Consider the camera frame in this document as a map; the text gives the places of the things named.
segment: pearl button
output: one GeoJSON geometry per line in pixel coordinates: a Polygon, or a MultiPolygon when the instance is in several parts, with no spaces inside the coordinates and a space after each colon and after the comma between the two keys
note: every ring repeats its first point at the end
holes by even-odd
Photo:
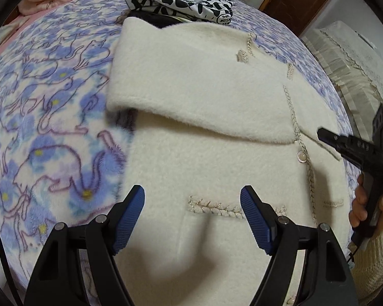
{"type": "Polygon", "coordinates": [[[301,163],[305,163],[306,162],[306,154],[305,154],[305,152],[302,152],[302,151],[298,152],[296,157],[298,158],[299,162],[301,162],[301,163]]]}
{"type": "Polygon", "coordinates": [[[290,299],[287,300],[287,305],[293,305],[295,302],[296,297],[291,297],[290,299]]]}

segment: black and white printed bag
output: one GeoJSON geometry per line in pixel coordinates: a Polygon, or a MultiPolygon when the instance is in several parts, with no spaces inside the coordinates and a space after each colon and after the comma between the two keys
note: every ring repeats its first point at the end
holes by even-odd
{"type": "Polygon", "coordinates": [[[231,0],[126,0],[131,10],[178,16],[192,21],[205,20],[229,25],[235,2],[231,0]]]}

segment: beaded trim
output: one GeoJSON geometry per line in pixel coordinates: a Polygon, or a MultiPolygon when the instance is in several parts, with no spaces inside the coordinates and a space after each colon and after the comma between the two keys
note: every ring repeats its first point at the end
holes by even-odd
{"type": "Polygon", "coordinates": [[[338,200],[338,201],[324,201],[324,207],[328,208],[338,208],[342,207],[344,204],[343,200],[338,200]]]}
{"type": "Polygon", "coordinates": [[[237,53],[237,62],[248,63],[248,54],[244,50],[240,49],[237,53]]]}
{"type": "MultiPolygon", "coordinates": [[[[290,63],[288,64],[287,78],[289,80],[292,80],[293,75],[294,75],[294,66],[290,63]]],[[[305,156],[306,156],[307,178],[308,178],[309,196],[310,196],[311,209],[312,209],[312,219],[314,221],[315,227],[317,227],[318,222],[317,222],[316,211],[315,211],[315,183],[314,183],[314,172],[312,169],[311,159],[309,157],[306,146],[303,143],[301,138],[301,132],[299,130],[298,122],[296,121],[296,115],[295,115],[294,106],[292,105],[291,96],[285,85],[283,85],[283,88],[284,88],[285,96],[287,97],[288,106],[291,111],[291,118],[292,118],[292,123],[294,125],[294,132],[295,132],[295,141],[299,142],[299,145],[301,145],[302,151],[305,153],[305,156]]]]}
{"type": "MultiPolygon", "coordinates": [[[[285,206],[272,206],[278,216],[287,216],[285,206]]],[[[189,199],[189,210],[194,214],[214,214],[226,218],[245,219],[243,209],[240,206],[225,205],[223,203],[214,203],[210,200],[195,200],[193,196],[189,199]]]]}
{"type": "Polygon", "coordinates": [[[252,52],[252,49],[251,49],[251,43],[252,43],[252,38],[254,37],[254,34],[253,33],[250,33],[248,34],[248,40],[247,40],[247,47],[248,47],[248,52],[255,57],[255,55],[253,54],[252,52]]]}

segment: black handheld device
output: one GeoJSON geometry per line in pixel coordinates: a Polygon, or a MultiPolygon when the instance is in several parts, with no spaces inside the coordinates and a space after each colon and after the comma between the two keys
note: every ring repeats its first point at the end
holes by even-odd
{"type": "Polygon", "coordinates": [[[352,235],[352,242],[357,248],[364,250],[375,232],[380,217],[378,201],[383,195],[383,104],[379,106],[373,119],[372,142],[354,136],[336,135],[323,128],[318,130],[318,138],[335,148],[344,159],[360,168],[364,174],[363,187],[368,195],[368,216],[353,229],[352,235]]]}

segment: bed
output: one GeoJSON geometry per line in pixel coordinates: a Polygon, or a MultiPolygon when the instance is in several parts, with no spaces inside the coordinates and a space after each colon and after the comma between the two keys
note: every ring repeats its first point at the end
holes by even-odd
{"type": "MultiPolygon", "coordinates": [[[[231,26],[294,64],[335,112],[340,133],[352,133],[334,86],[300,40],[235,2],[231,26]]],[[[125,10],[124,0],[74,0],[30,23],[0,53],[0,232],[21,289],[56,222],[87,223],[122,200],[136,111],[106,112],[105,93],[125,10]]],[[[358,170],[348,162],[345,169],[352,197],[358,170]]]]}

